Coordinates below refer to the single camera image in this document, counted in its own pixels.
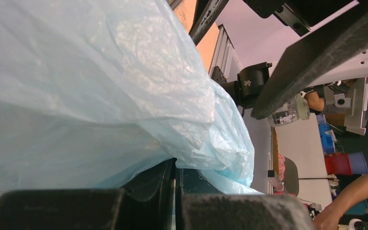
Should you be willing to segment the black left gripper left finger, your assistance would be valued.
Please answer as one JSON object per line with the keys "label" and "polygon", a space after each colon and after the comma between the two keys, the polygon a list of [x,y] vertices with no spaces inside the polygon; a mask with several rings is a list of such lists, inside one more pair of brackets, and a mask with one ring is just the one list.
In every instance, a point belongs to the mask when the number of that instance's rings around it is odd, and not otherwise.
{"label": "black left gripper left finger", "polygon": [[168,230],[175,161],[120,188],[18,190],[0,197],[0,230]]}

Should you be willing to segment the light blue plastic bag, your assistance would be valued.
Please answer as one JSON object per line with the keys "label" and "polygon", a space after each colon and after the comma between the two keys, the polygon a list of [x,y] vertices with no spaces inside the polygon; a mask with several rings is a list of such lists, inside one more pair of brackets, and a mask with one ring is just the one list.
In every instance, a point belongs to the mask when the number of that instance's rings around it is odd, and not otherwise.
{"label": "light blue plastic bag", "polygon": [[164,0],[0,0],[0,196],[121,187],[171,159],[255,195],[254,147]]}

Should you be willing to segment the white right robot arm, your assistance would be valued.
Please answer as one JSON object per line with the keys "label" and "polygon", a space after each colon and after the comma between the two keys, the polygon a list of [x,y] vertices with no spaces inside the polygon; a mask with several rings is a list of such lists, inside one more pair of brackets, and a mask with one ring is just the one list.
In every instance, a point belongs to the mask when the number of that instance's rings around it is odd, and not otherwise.
{"label": "white right robot arm", "polygon": [[237,106],[252,109],[256,119],[268,117],[323,74],[340,66],[359,52],[368,49],[368,0],[290,45],[274,72],[268,64],[258,65],[265,83],[244,86],[241,78],[224,83],[221,88]]}

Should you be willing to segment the person's hand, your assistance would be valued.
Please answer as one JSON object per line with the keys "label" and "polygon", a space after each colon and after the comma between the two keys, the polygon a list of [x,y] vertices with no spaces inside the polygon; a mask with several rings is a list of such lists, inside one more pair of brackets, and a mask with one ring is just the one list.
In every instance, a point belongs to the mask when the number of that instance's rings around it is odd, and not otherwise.
{"label": "person's hand", "polygon": [[338,223],[344,211],[331,205],[327,206],[320,214],[313,220],[316,230],[338,230]]}

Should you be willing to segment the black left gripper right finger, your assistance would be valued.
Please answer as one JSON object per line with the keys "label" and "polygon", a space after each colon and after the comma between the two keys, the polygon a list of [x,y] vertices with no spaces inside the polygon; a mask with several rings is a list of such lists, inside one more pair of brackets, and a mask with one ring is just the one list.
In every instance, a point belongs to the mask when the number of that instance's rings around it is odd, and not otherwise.
{"label": "black left gripper right finger", "polygon": [[225,195],[199,172],[175,173],[178,230],[312,230],[308,209],[290,195]]}

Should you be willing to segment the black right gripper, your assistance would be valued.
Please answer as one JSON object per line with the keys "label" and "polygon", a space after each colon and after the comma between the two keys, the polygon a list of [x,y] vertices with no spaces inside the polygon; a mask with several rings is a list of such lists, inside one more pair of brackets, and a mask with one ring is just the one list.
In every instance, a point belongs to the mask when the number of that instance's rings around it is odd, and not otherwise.
{"label": "black right gripper", "polygon": [[[197,0],[189,35],[195,46],[229,0]],[[350,0],[245,0],[259,17],[275,16],[300,37]],[[251,117],[264,119],[321,75],[368,49],[368,0],[290,45],[258,96]]]}

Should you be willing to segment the person's bare forearm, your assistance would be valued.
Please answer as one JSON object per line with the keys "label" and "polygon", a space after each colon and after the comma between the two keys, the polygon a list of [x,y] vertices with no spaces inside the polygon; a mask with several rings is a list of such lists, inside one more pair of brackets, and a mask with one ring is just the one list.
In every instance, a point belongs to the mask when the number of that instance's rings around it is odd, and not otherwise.
{"label": "person's bare forearm", "polygon": [[368,199],[368,174],[353,181],[328,207],[332,214],[341,217],[348,209],[366,199]]}

